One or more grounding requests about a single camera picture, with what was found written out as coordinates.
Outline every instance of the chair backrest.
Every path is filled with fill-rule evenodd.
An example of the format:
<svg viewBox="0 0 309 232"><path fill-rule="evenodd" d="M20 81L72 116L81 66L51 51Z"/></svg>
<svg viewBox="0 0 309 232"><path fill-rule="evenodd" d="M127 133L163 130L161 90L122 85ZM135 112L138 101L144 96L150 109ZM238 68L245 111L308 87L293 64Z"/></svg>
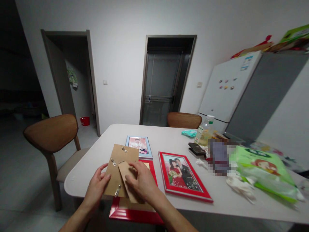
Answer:
<svg viewBox="0 0 309 232"><path fill-rule="evenodd" d="M37 149L55 153L71 142L77 131L75 116L63 114L28 126L23 135Z"/></svg>
<svg viewBox="0 0 309 232"><path fill-rule="evenodd" d="M202 117L196 114L169 112L167 124L169 127L197 129L202 122Z"/></svg>

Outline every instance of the green box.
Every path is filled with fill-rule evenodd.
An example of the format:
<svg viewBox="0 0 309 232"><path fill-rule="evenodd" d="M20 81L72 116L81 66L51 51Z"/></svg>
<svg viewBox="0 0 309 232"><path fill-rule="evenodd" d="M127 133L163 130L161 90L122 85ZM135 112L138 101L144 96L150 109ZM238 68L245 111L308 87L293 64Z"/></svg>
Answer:
<svg viewBox="0 0 309 232"><path fill-rule="evenodd" d="M309 39L309 24L287 31L279 43L292 42L301 37Z"/></svg>

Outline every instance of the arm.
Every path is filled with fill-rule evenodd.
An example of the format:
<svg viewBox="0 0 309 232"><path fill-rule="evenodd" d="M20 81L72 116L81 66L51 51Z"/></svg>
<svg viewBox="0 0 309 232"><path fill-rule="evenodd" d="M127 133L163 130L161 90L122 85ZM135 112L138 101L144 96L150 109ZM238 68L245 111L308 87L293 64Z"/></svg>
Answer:
<svg viewBox="0 0 309 232"><path fill-rule="evenodd" d="M177 169L179 170L179 174L178 174L178 177L181 177L183 175L183 173L181 172L181 169L180 167L177 167Z"/></svg>
<svg viewBox="0 0 309 232"><path fill-rule="evenodd" d="M137 179L126 176L128 184L157 211L168 231L197 231L160 191L150 170L143 162L129 165L137 170Z"/></svg>
<svg viewBox="0 0 309 232"><path fill-rule="evenodd" d="M92 217L93 213L97 210L104 188L110 180L110 174L105 176L105 172L102 172L102 170L106 168L107 165L107 163L103 164L96 170L94 176L90 180L82 204L78 207L71 218L64 224L59 232L84 231L88 221Z"/></svg>

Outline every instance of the plastic bottle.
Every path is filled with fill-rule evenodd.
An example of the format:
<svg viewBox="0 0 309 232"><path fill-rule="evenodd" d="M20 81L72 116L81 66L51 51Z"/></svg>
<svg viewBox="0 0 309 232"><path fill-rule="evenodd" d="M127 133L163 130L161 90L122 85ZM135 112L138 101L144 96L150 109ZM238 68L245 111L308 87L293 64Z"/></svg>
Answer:
<svg viewBox="0 0 309 232"><path fill-rule="evenodd" d="M206 116L205 121L197 129L196 137L194 139L195 143L205 147L208 145L208 140L212 138L213 134L212 124L214 119L214 116Z"/></svg>

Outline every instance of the blue picture frame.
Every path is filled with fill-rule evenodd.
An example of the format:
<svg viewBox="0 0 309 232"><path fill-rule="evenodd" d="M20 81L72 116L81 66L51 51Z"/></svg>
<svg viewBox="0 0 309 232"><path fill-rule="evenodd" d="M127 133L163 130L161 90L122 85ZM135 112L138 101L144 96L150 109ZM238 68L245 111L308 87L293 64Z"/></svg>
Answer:
<svg viewBox="0 0 309 232"><path fill-rule="evenodd" d="M143 136L129 136L126 138L126 146L128 147L129 146L129 140L130 138L144 138L146 139L146 145L147 145L147 151L148 151L148 154L142 154L142 153L139 153L139 159L141 160L151 160L153 159L153 156L152 156L152 153L151 153L151 149L150 149L150 145L149 145L149 140L148 140L148 137L143 137Z"/></svg>

